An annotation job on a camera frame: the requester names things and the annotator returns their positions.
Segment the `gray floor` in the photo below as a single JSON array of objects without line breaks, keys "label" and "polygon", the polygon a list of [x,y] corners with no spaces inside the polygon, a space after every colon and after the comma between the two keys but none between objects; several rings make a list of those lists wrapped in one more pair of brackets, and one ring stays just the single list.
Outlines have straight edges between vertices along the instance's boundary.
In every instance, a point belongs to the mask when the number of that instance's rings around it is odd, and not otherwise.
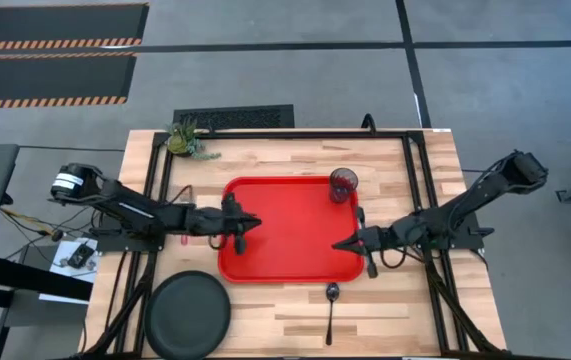
[{"label": "gray floor", "polygon": [[[91,2],[99,1],[0,0]],[[571,40],[569,0],[406,3],[415,41]],[[155,0],[143,45],[399,40],[398,24],[393,0]],[[417,57],[432,125],[453,129],[463,167],[482,169],[514,148],[549,167],[544,189],[504,197],[479,220],[497,229],[487,259],[509,348],[571,357],[571,205],[554,195],[571,186],[571,49],[419,50]],[[127,104],[0,109],[0,142],[122,148],[130,129],[163,127],[174,109],[288,103],[299,127],[353,126],[365,112],[379,126],[418,126],[402,50],[144,54]],[[64,220],[73,210],[45,201],[58,167],[89,162],[117,176],[121,157],[23,149],[10,185],[14,208]],[[0,256],[23,244],[0,219]],[[80,319],[13,330],[3,359],[67,356],[79,334]]]}]

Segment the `plastic tray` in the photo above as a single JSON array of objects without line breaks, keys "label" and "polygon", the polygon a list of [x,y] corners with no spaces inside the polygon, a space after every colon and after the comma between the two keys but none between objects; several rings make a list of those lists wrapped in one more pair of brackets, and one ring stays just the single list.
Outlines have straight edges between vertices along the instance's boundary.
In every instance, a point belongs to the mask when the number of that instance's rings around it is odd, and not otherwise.
[{"label": "plastic tray", "polygon": [[262,225],[245,234],[247,249],[234,252],[233,238],[219,251],[218,267],[231,282],[344,282],[363,270],[363,258],[332,249],[357,230],[350,201],[329,198],[329,177],[242,177],[225,187]]}]

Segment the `round black plate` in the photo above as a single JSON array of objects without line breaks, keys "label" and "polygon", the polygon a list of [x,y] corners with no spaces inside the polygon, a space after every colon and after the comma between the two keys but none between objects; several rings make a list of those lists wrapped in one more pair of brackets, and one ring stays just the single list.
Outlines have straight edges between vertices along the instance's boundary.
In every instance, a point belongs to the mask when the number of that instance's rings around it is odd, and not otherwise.
[{"label": "round black plate", "polygon": [[145,335],[167,360],[202,359],[223,341],[231,317],[229,296],[212,275],[185,271],[154,291],[145,310]]}]

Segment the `metal spoon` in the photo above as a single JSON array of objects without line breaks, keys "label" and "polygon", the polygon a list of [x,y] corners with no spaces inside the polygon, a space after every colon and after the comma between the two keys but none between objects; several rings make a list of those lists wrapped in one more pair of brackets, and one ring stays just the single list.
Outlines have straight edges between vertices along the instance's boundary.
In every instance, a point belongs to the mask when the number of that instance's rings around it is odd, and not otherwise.
[{"label": "metal spoon", "polygon": [[329,300],[329,325],[327,326],[327,336],[325,337],[325,344],[332,345],[332,310],[334,309],[334,301],[338,299],[340,289],[337,283],[327,285],[325,296]]}]

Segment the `wooden table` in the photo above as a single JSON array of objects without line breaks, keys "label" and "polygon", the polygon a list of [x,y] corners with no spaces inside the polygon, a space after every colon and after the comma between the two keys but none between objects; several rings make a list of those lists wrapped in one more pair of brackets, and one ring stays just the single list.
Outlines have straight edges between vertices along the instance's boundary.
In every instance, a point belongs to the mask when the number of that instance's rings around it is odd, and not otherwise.
[{"label": "wooden table", "polygon": [[[132,131],[129,135],[120,180],[136,191],[143,191],[153,135],[151,130]],[[425,139],[442,204],[465,190],[454,139],[449,131],[432,130],[425,130]],[[221,152],[222,157],[210,161],[174,157],[168,198],[183,186],[193,184],[198,206],[218,207],[223,187],[239,176],[328,175],[337,167],[349,167],[359,177],[359,202],[368,225],[389,226],[413,211],[400,140],[252,139],[206,143],[209,151]],[[422,201],[427,204],[418,151],[412,150]],[[161,149],[159,159],[164,158],[164,151]],[[158,194],[161,168],[158,166],[153,196]],[[369,279],[364,272],[356,280],[340,284],[340,299],[334,306],[334,344],[326,346],[326,284],[232,284],[218,273],[218,254],[209,248],[206,239],[191,238],[186,246],[179,240],[178,236],[168,236],[165,249],[158,256],[154,286],[175,273],[194,269],[222,281],[232,301],[232,322],[227,337],[211,356],[439,354],[425,270],[415,260],[408,258],[396,270],[379,266],[376,279]],[[484,264],[467,250],[453,250],[451,257],[461,305],[488,339],[504,348]],[[100,260],[87,311],[88,345],[103,332],[120,258],[120,254],[109,254]],[[399,258],[395,251],[386,252],[389,263]],[[128,264],[126,259],[113,314],[122,302]],[[456,348],[451,313],[444,303],[443,310],[450,347]],[[138,309],[128,326],[126,350],[133,347],[137,319]],[[156,355],[146,344],[143,356]]]}]

